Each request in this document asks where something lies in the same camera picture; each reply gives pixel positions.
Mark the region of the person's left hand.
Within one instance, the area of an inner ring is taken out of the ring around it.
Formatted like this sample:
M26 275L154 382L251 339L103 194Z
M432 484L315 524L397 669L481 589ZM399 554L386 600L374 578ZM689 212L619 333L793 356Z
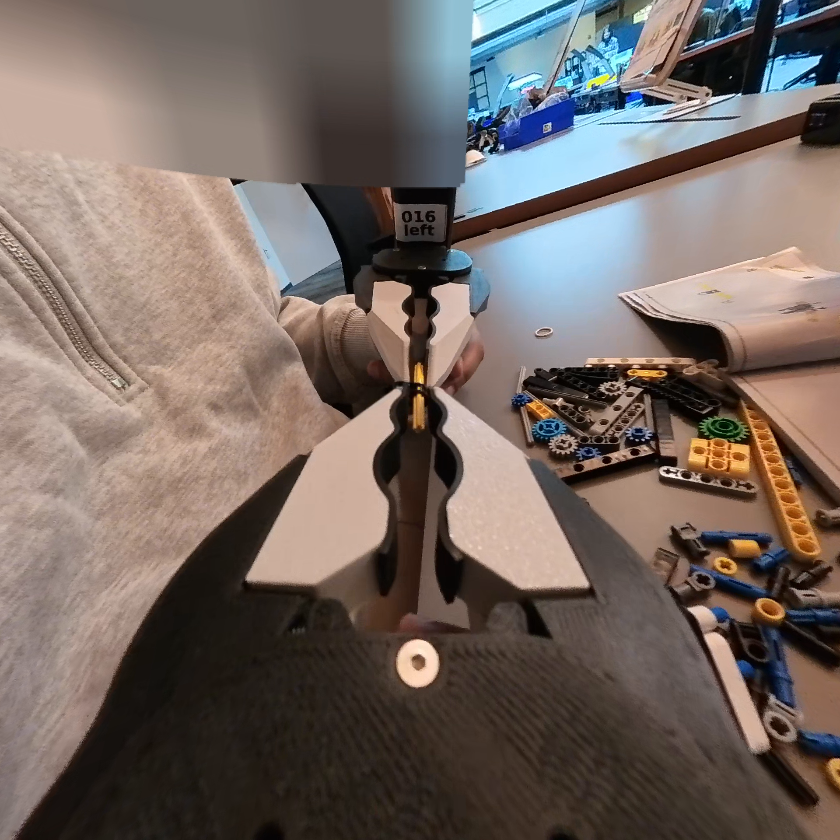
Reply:
M447 394L453 396L457 393L476 373L486 354L485 344L480 336L480 331L474 325L469 332L469 338L450 371L447 380L442 388Z

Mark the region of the black chair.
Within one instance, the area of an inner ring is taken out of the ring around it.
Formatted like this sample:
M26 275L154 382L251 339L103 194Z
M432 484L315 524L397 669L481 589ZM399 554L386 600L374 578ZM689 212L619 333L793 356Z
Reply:
M373 255L394 246L394 219L388 187L301 184L327 225L339 254L345 290Z

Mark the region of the thin cardboard strip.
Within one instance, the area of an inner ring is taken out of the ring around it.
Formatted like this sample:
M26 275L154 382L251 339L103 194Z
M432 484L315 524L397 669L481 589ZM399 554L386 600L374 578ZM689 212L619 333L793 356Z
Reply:
M572 7L572 10L571 10L568 22L567 22L567 26L564 30L564 33L563 33L563 36L562 36L562 39L561 39L561 42L560 42L560 47L559 47L559 49L557 51L557 54L556 54L556 56L553 60L551 70L550 70L550 72L547 76L545 84L542 87L542 97L543 98L548 97L553 92L555 82L556 82L557 78L559 77L559 75L560 75L560 73L563 69L564 61L565 61L565 58L567 57L567 54L568 54L568 51L569 51L569 48L570 48L570 44L571 44L572 36L574 34L574 30L575 30L576 25L578 24L578 21L581 17L581 13L583 11L583 8L584 8L585 4L586 4L586 1L580 0L580 1L576 1L574 3L573 7Z

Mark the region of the blue bin of parts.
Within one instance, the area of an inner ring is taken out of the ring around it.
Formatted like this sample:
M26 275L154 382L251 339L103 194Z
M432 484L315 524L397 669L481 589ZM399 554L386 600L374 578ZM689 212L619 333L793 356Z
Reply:
M575 98L556 100L499 127L500 146L514 151L565 132L574 125Z

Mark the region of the grey printed flat sheet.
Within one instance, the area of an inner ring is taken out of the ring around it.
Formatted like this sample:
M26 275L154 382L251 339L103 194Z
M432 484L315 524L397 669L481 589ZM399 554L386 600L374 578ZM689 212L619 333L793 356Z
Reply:
M727 374L726 380L839 501L838 360Z

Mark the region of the lego instruction booklet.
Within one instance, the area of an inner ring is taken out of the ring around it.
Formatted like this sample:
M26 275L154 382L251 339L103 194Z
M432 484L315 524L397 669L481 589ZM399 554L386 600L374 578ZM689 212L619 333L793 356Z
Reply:
M619 295L637 312L720 333L730 372L836 360L839 275L796 247Z

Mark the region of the person's left forearm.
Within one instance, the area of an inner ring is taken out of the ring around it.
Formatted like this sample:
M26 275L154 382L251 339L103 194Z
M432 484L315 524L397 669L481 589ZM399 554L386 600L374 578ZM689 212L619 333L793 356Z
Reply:
M283 297L278 322L296 345L324 403L361 411L386 391L386 385L368 372L369 363L381 356L371 338L366 313L353 295L333 297L323 304Z

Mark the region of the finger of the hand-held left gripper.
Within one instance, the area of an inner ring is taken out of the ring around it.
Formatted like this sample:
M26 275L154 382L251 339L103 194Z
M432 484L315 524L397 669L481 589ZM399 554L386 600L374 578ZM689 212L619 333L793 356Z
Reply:
M442 388L475 325L469 310L469 286L449 282L433 287L428 293L427 314L429 336L421 350L426 383Z
M394 382L410 382L413 290L396 280L377 280L372 289L371 338Z

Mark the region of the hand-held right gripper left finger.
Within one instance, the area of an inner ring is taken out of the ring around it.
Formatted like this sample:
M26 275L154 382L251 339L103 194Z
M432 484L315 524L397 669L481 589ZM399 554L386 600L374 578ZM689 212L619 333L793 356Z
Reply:
M248 588L415 611L421 578L421 437L395 388L318 444L245 577Z

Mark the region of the person's grey sweatshirt torso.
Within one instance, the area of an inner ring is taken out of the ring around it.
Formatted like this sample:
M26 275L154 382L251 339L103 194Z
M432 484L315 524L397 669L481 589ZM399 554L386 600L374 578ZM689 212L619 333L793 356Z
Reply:
M2 150L2 838L198 544L343 423L230 181Z

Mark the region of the black metal post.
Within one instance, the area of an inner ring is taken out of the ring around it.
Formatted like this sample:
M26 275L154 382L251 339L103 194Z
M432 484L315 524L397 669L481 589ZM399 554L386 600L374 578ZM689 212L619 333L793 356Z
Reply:
M759 1L742 78L741 94L744 96L762 90L780 6L781 1Z

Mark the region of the pile of loose lego parts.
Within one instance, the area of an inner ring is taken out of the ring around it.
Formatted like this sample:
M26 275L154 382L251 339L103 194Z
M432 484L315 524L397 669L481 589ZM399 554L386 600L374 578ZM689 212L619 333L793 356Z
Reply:
M789 650L838 673L838 572L815 526L838 510L805 508L802 478L770 420L735 401L715 360L616 358L518 375L511 410L529 446L567 483L655 466L658 481L729 500L763 501L773 532L668 526L650 565L697 626L750 748L799 805L818 793L784 749L820 759L838 791L838 734L804 726Z

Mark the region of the brown cardboard panel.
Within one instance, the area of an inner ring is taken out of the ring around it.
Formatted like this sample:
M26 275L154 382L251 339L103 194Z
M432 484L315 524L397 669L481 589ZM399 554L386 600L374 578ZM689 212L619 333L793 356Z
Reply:
M618 87L672 102L671 113L708 104L712 91L671 78L703 1L654 1Z

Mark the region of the black device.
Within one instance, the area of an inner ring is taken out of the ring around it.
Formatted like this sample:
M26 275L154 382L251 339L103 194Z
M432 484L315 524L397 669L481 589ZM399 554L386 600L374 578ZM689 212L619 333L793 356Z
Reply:
M839 146L839 93L814 100L805 115L801 142L811 146Z

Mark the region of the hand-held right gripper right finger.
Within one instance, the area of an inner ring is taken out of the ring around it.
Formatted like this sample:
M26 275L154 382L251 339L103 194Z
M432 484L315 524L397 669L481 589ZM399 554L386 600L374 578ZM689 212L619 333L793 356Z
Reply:
M592 595L538 464L441 388L427 408L420 616L478 628L498 603Z

